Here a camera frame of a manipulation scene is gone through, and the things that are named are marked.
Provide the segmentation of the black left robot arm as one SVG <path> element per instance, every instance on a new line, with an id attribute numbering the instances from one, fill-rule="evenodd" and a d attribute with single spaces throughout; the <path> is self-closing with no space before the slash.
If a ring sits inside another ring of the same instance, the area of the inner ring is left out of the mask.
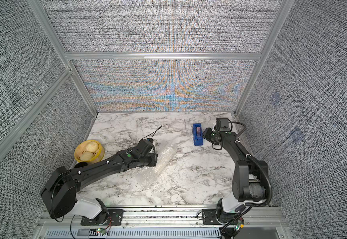
<path id="1" fill-rule="evenodd" d="M 96 225 L 103 225 L 108 223 L 110 217 L 103 201 L 85 198 L 78 192 L 113 174 L 137 167 L 155 167 L 157 161 L 153 139 L 145 138 L 136 146 L 121 150 L 103 161 L 73 169 L 64 166 L 57 168 L 42 189 L 41 198 L 52 219 L 57 220 L 72 213 Z"/>

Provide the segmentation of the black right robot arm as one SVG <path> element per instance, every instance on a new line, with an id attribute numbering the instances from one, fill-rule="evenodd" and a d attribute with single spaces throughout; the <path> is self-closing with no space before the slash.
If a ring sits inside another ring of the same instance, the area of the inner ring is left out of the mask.
<path id="1" fill-rule="evenodd" d="M 226 150 L 234 162 L 231 193 L 220 199 L 213 212 L 203 210 L 204 222 L 227 225 L 254 207 L 266 207 L 273 197 L 266 161 L 258 160 L 243 146 L 240 135 L 246 125 L 228 118 L 217 118 L 214 128 L 206 128 L 203 139 L 214 150 Z"/>

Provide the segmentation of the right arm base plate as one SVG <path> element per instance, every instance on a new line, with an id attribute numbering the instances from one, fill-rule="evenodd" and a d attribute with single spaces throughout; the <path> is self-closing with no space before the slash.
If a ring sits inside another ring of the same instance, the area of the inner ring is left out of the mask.
<path id="1" fill-rule="evenodd" d="M 202 209 L 201 219 L 206 226 L 222 225 L 217 218 L 216 209 Z"/>

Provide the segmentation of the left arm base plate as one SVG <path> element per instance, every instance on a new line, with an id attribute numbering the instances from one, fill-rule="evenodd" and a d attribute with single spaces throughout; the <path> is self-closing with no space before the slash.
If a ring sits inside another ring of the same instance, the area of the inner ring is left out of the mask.
<path id="1" fill-rule="evenodd" d="M 107 212 L 101 212 L 94 219 L 83 217 L 81 226 L 120 226 L 123 220 L 124 210 L 108 209 Z"/>

